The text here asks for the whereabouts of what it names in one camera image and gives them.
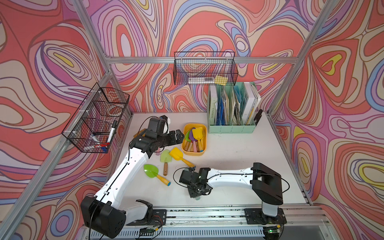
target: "wooden handle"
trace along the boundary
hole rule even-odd
[[[203,144],[201,144],[201,140],[197,140],[197,142],[199,143],[200,152],[202,152],[203,151]]]
[[[164,163],[164,172],[163,172],[163,175],[166,176],[168,174],[168,163],[165,162]]]
[[[187,141],[187,142],[185,143],[184,150],[185,150],[185,151],[188,151],[188,147],[189,147],[189,142]]]
[[[192,152],[192,147],[193,147],[193,143],[192,143],[192,142],[190,142],[190,143],[189,143],[188,152]]]
[[[189,161],[185,160],[184,158],[181,159],[185,164],[188,165],[188,167],[195,167],[195,165],[193,165],[192,163],[190,163]]]
[[[196,141],[193,141],[193,152],[197,152]]]
[[[167,186],[170,185],[170,181],[168,181],[167,179],[163,178],[159,174],[157,175],[157,178],[160,179],[160,181],[162,181],[165,185],[167,185]]]

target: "psychedelic wall pattern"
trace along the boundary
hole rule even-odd
[[[201,112],[206,111],[208,86],[175,85],[173,64],[135,64],[126,68],[115,64],[112,69],[132,101],[132,112]],[[266,110],[284,80],[291,64],[244,64],[245,75],[237,81],[255,82],[262,97],[260,108]]]
[[[68,0],[0,1],[0,221],[103,74]],[[108,154],[67,149],[14,239],[75,238],[79,199],[103,184],[126,123]]]
[[[340,239],[384,239],[384,3],[340,1],[275,124]]]
[[[297,56],[323,4],[322,0],[257,4],[242,0],[94,0],[85,6],[107,56],[225,50],[234,50],[237,56]],[[238,81],[258,85],[261,108],[266,110],[289,66],[238,65]],[[116,64],[112,69],[132,96],[133,112],[206,110],[208,87],[175,86],[172,64]]]

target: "aluminum frame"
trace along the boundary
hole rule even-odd
[[[202,207],[162,207],[156,206],[154,209],[167,209],[167,221],[164,229],[172,229],[182,227],[183,230],[194,230],[196,228],[205,227],[212,229],[216,227],[227,227],[241,229],[243,227],[265,227],[275,226],[276,224],[267,225],[247,225],[244,216],[245,208],[261,208],[261,204],[256,205],[233,205],[230,207],[202,206]],[[324,229],[324,233],[328,234],[332,225],[326,216],[326,212],[321,206],[309,206],[308,204],[283,204],[280,206],[284,210],[287,223],[284,226],[319,226]],[[138,230],[143,226],[125,226],[122,231]],[[80,232],[81,240],[88,239],[88,228],[83,227]],[[91,239],[99,239],[100,234],[91,232]]]
[[[193,57],[182,57],[183,59],[189,59]],[[296,64],[298,61],[297,57],[235,57],[235,63],[286,63]],[[109,64],[119,63],[168,63],[172,64],[175,62],[174,57],[106,57]]]
[[[277,138],[277,141],[279,141],[280,147],[281,147],[281,149],[283,150],[283,153],[284,153],[284,155],[285,155],[285,158],[287,159],[287,162],[288,162],[288,164],[289,164],[289,167],[291,168],[291,171],[292,171],[293,175],[295,176],[296,182],[299,184],[299,186],[300,186],[300,188],[301,188],[301,191],[304,193],[305,198],[307,199],[308,203],[309,203],[310,205],[313,205],[313,202],[312,202],[312,200],[311,200],[311,197],[309,196],[308,192],[306,191],[305,186],[304,186],[304,183],[303,183],[303,181],[301,180],[301,178],[300,178],[300,176],[299,176],[299,173],[297,172],[295,166],[293,165],[292,158],[291,158],[290,154],[288,153],[288,151],[287,151],[287,149],[286,149],[286,147],[285,147],[285,144],[284,144],[282,138],[281,138],[280,135],[279,135],[279,132],[278,132],[278,130],[277,130],[277,128],[276,128],[275,123],[273,122],[272,117],[270,116],[269,113],[266,114],[266,117],[268,118],[269,124],[271,125],[272,130],[273,130],[273,132],[275,133],[275,136],[276,136],[276,138]]]
[[[264,58],[253,58],[253,57],[236,57],[236,63],[287,63],[287,64],[293,64],[291,69],[289,70],[283,84],[280,86],[276,96],[274,97],[269,109],[267,112],[271,112],[271,110],[274,110],[278,99],[280,99],[286,92],[286,89],[288,88],[289,84],[293,81],[293,78],[296,74],[296,72],[299,70],[300,65],[304,61],[304,58],[306,54],[308,53],[311,45],[314,43],[319,31],[321,30],[322,26],[324,25],[325,21],[327,20],[329,14],[333,10],[333,7],[339,2],[339,0],[327,0],[324,4],[324,7],[322,8],[319,16],[317,17],[314,26],[310,30],[310,33],[308,34],[307,38],[304,41],[304,44],[299,52],[299,55],[297,57],[264,57]],[[172,57],[106,57],[105,52],[101,46],[100,41],[98,40],[95,29],[93,27],[93,24],[91,22],[91,19],[82,3],[81,0],[73,0],[73,5],[79,15],[80,21],[82,22],[87,34],[90,37],[90,41],[93,44],[93,46],[96,49],[97,55],[100,59],[101,64],[103,65],[104,70],[106,73],[104,74],[102,80],[100,80],[100,85],[105,86],[109,79],[106,79],[105,76],[110,76],[112,85],[117,88],[121,89],[116,76],[113,73],[113,70],[111,69],[110,64],[116,64],[116,63],[173,63],[174,58]],[[84,110],[89,102],[86,104],[87,101],[84,101],[84,105],[81,108]],[[287,154],[285,150],[285,146],[282,143],[282,140],[280,139],[280,136],[277,133],[277,129],[273,121],[271,120],[270,115],[267,114],[268,120],[270,121],[271,126],[274,129],[274,132],[276,134],[277,139],[279,140],[280,146],[283,149],[283,152],[285,153],[287,157],[287,161],[290,163],[291,169],[292,169],[292,161],[290,161],[290,156]],[[74,123],[78,121],[80,117],[76,117],[74,120]],[[4,218],[2,224],[0,225],[0,240],[8,240],[12,237],[16,229],[18,228],[19,224],[22,222],[24,216],[28,212],[29,208],[31,207],[32,203],[35,201],[37,195],[40,193],[41,189],[43,188],[44,184],[48,180],[48,177],[51,175],[53,170],[55,169],[58,161],[61,159],[62,155],[64,154],[65,150],[69,146],[69,141],[64,140],[65,137],[61,136],[58,143],[55,145],[55,147],[52,149],[48,157],[45,159],[43,164],[38,169],[37,173],[34,175],[34,177],[31,179],[21,196],[18,198],[16,203],[12,206],[6,217]],[[308,196],[308,193],[304,192],[307,196],[307,199],[309,200],[310,204],[312,204],[311,199]]]
[[[111,78],[111,84],[114,88],[121,90],[121,86],[119,82],[117,81],[117,78],[111,69],[111,66],[108,64],[106,60],[106,54],[104,52],[103,47],[101,46],[101,43],[99,41],[99,38],[96,35],[95,28],[92,24],[91,18],[89,17],[87,13],[87,9],[85,8],[82,0],[72,0],[73,6],[77,12],[77,15],[80,18],[80,21],[82,25],[84,26],[85,32],[89,36],[89,41],[94,46],[96,53],[100,59],[100,62],[106,72],[110,72],[113,77]]]
[[[277,91],[275,97],[272,100],[272,103],[267,109],[268,113],[271,113],[278,106],[280,99],[285,95],[288,86],[291,84],[295,78],[296,73],[300,70],[300,66],[303,63],[305,56],[308,54],[312,44],[315,42],[317,36],[319,35],[321,29],[323,28],[325,22],[327,21],[329,15],[331,14],[334,7],[337,5],[339,0],[327,0],[321,9],[319,16],[315,20],[310,32],[308,33],[307,38],[305,39],[303,45],[298,54],[298,60],[295,65],[291,67],[288,71],[287,76],[285,77],[283,83],[281,84],[279,90]]]

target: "black wire mesh basket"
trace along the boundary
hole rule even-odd
[[[107,153],[127,108],[129,94],[114,88],[101,88],[98,84],[92,91],[96,93],[77,124],[70,131],[67,129],[74,114],[62,134],[81,152]]]
[[[175,85],[235,85],[237,81],[233,51],[180,51],[174,57]]]

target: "toy shovel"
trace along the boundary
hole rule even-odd
[[[185,144],[184,150],[188,151],[188,152],[190,152],[190,150],[188,150],[188,149],[189,149],[189,146],[192,144],[191,139],[189,139],[189,133],[190,133],[190,130],[184,136],[185,140],[187,141],[187,143]]]
[[[199,150],[200,152],[203,151],[203,144],[201,143],[201,139],[203,138],[203,130],[201,128],[196,128],[192,130],[193,137],[197,140],[199,143]]]
[[[192,141],[193,143],[193,151],[194,152],[197,152],[197,147],[196,147],[196,142],[197,140],[194,138],[193,136],[193,129],[195,129],[194,127],[191,129],[190,133],[189,133],[189,139]]]
[[[150,178],[154,178],[154,177],[157,177],[158,179],[160,179],[160,181],[162,181],[165,185],[169,186],[170,185],[170,182],[163,178],[162,176],[159,175],[159,169],[155,166],[155,165],[152,165],[152,164],[144,164],[144,172],[145,174],[150,177]]]
[[[175,147],[174,149],[172,149],[172,151],[169,152],[169,155],[172,156],[172,158],[174,158],[175,160],[177,161],[183,161],[185,164],[187,164],[189,167],[196,167],[195,165],[193,165],[192,163],[190,163],[189,161],[185,160],[183,158],[183,153],[180,151],[180,149],[178,149],[177,147]]]
[[[164,172],[163,175],[166,176],[168,174],[168,163],[172,162],[172,157],[169,155],[169,150],[165,149],[160,156],[160,162],[164,163]]]

